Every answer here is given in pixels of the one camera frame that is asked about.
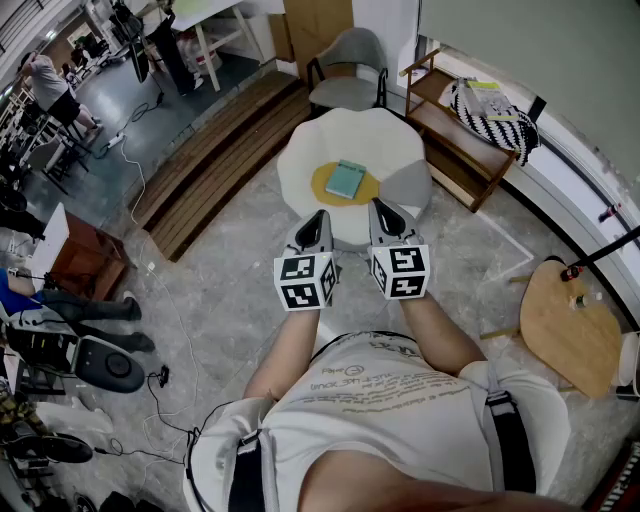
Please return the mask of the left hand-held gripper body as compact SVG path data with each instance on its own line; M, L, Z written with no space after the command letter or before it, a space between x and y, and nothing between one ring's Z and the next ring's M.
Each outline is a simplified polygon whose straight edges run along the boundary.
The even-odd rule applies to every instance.
M288 232L283 253L274 259L274 285L286 311L330 307L338 271L329 213L320 209Z

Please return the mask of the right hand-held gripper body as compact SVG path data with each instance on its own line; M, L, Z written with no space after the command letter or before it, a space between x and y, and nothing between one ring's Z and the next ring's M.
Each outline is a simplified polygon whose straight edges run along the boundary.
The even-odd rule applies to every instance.
M414 217L400 205L373 198L368 205L370 272L387 300L424 297L429 248Z

